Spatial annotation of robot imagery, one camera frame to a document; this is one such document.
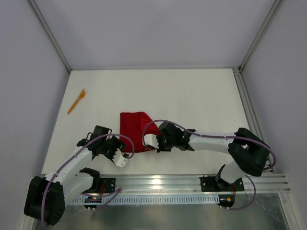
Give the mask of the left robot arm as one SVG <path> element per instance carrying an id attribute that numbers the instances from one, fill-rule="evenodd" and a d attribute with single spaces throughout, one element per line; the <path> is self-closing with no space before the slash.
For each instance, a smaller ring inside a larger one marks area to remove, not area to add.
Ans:
<path id="1" fill-rule="evenodd" d="M 96 126 L 86 138 L 77 143 L 76 149 L 65 162 L 54 171 L 34 177 L 28 188 L 24 214 L 42 221 L 46 225 L 55 225 L 62 218 L 66 206 L 79 195 L 90 198 L 93 193 L 102 197 L 115 192 L 114 178 L 102 179 L 100 172 L 88 168 L 97 156 L 103 155 L 118 167 L 126 166 L 129 156 L 122 154 L 125 148 L 121 134 L 113 134 L 111 129 Z"/>

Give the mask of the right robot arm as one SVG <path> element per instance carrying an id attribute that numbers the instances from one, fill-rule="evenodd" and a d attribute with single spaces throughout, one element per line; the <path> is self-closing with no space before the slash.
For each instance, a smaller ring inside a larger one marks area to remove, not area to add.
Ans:
<path id="1" fill-rule="evenodd" d="M 159 131 L 159 135 L 145 137 L 145 143 L 158 152 L 177 148 L 181 151 L 207 150 L 231 156 L 232 161 L 222 165 L 215 177 L 221 191 L 232 189 L 235 182 L 245 175 L 260 177 L 269 169 L 266 165 L 269 146 L 246 128 L 241 127 L 230 134 L 214 135 L 164 121 Z"/>

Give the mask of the red cloth napkin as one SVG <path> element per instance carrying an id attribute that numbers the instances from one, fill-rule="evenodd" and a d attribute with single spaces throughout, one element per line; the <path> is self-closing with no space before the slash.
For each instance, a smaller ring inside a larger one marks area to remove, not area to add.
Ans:
<path id="1" fill-rule="evenodd" d="M 120 134 L 131 139 L 135 147 L 135 153 L 141 153 L 153 150 L 152 147 L 146 149 L 142 143 L 142 132 L 145 126 L 150 123 L 152 119 L 145 112 L 122 112 L 120 113 Z M 145 135 L 154 134 L 160 135 L 160 131 L 155 123 L 149 125 L 145 131 Z M 126 146 L 122 149 L 124 153 L 132 153 L 132 145 L 123 138 L 119 138 Z"/>

